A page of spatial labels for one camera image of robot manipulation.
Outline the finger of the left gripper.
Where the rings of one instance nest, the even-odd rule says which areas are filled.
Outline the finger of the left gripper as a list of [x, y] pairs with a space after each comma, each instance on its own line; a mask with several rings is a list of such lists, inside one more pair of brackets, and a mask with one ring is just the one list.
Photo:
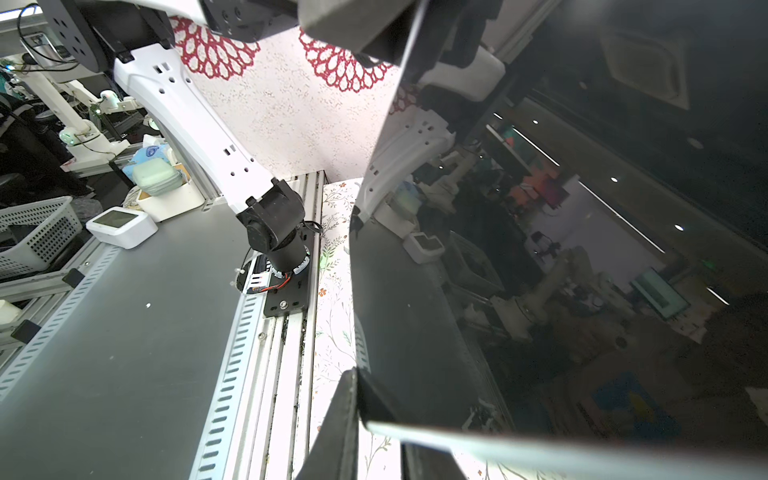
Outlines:
[[300, 0], [298, 20], [311, 38], [354, 53], [404, 54], [429, 5], [428, 1]]

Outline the black phone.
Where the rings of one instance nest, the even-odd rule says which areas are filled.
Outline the black phone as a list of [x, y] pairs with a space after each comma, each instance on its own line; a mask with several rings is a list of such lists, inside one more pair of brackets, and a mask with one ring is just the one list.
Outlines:
[[767, 475], [767, 5], [421, 1], [351, 219], [371, 432], [514, 479]]

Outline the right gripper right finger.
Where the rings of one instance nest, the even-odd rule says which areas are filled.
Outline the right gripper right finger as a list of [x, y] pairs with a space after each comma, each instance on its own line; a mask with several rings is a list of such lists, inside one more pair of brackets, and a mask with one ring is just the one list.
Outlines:
[[447, 452], [410, 443], [401, 444], [403, 480], [465, 480], [454, 457]]

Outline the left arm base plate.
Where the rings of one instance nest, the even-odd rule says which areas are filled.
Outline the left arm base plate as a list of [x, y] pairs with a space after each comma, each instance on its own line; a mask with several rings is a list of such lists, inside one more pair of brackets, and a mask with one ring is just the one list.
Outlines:
[[245, 295], [262, 295], [263, 315], [279, 317], [306, 311], [310, 303], [310, 277], [313, 272], [317, 233], [301, 226], [297, 238], [305, 248], [303, 262], [290, 274], [278, 272], [265, 255], [248, 251], [248, 257], [237, 271], [233, 286]]

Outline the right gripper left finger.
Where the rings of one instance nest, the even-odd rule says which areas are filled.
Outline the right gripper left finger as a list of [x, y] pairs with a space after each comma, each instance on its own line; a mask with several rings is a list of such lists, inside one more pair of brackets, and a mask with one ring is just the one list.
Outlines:
[[320, 432], [297, 480], [354, 480], [358, 472], [358, 370], [339, 379]]

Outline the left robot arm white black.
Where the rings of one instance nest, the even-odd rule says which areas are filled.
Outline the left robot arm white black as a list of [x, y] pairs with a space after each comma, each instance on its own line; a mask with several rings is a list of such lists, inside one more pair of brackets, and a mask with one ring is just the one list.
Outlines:
[[182, 16], [228, 40], [258, 41], [292, 28], [355, 54], [403, 65], [424, 1], [44, 1], [68, 51], [108, 73], [187, 150], [223, 194], [250, 246], [282, 272], [302, 263], [298, 194], [245, 148], [199, 91], [174, 46]]

